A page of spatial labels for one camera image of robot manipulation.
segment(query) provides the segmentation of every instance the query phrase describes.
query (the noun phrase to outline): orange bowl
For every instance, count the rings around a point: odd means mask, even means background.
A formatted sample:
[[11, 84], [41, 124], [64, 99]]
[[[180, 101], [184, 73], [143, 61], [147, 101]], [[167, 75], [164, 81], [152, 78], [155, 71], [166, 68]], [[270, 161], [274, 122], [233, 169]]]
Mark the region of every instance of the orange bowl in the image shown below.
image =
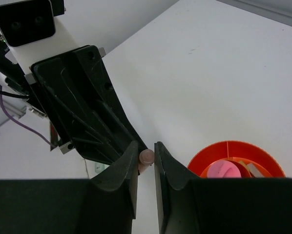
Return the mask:
[[255, 145], [241, 141], [221, 141], [204, 148], [191, 160], [188, 169], [200, 177], [207, 177], [208, 168], [218, 160], [236, 162], [242, 167], [239, 161], [253, 163], [264, 177], [285, 177], [271, 155]]

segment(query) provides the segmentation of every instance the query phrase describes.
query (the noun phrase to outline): white surface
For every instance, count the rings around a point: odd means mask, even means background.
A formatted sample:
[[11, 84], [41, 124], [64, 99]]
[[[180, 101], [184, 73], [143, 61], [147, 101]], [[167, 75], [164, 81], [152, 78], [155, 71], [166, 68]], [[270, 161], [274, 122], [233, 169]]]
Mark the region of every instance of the white surface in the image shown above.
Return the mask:
[[148, 167], [138, 177], [136, 219], [132, 234], [157, 234], [158, 212], [154, 166]]
[[[20, 122], [49, 138], [47, 119], [29, 112]], [[7, 122], [0, 127], [0, 179], [87, 178], [85, 162], [75, 150], [65, 155], [59, 148], [49, 150], [37, 135]]]
[[181, 0], [104, 61], [148, 145], [162, 141], [187, 166], [212, 143], [246, 141], [292, 177], [292, 27]]

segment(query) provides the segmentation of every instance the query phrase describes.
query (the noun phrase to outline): white table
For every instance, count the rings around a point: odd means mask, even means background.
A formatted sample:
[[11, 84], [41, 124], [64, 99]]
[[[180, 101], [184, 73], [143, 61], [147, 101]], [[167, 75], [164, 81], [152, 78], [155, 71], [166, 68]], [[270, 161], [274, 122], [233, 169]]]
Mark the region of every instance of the white table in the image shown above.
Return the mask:
[[[187, 166], [212, 143], [246, 141], [292, 177], [292, 27], [215, 0], [180, 0], [104, 62], [148, 147], [162, 141]], [[132, 233], [158, 233], [155, 199], [147, 171]]]

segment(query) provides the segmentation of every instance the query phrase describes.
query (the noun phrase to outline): purple cable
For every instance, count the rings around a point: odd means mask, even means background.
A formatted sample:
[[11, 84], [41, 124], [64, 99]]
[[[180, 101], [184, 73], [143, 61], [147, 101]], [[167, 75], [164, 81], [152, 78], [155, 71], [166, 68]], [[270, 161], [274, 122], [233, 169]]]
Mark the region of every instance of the purple cable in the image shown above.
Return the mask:
[[56, 148], [55, 145], [53, 145], [52, 143], [50, 143], [41, 133], [38, 133], [37, 131], [35, 131], [32, 128], [29, 128], [28, 126], [24, 125], [23, 123], [20, 123], [19, 121], [15, 120], [6, 110], [5, 106], [4, 106], [4, 102], [3, 102], [3, 95], [0, 94], [0, 107], [3, 110], [4, 114], [13, 122], [15, 122], [16, 124], [20, 125], [21, 127], [35, 133], [36, 135], [38, 135], [40, 138], [42, 138], [47, 144], [49, 144], [50, 146], [52, 146], [53, 148]]

